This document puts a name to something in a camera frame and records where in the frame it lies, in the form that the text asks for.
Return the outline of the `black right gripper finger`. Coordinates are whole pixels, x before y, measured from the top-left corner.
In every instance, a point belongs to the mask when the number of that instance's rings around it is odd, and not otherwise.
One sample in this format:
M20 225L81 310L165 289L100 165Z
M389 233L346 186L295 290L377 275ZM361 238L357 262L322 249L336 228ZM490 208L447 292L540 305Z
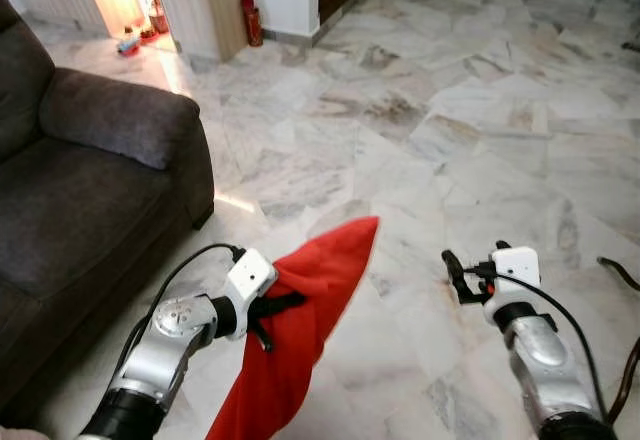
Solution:
M465 281L465 267L463 267L456 254L452 251L443 251L442 261L445 265L445 271L447 271L449 284L454 288L454 295L456 295L457 302L467 304L468 285Z

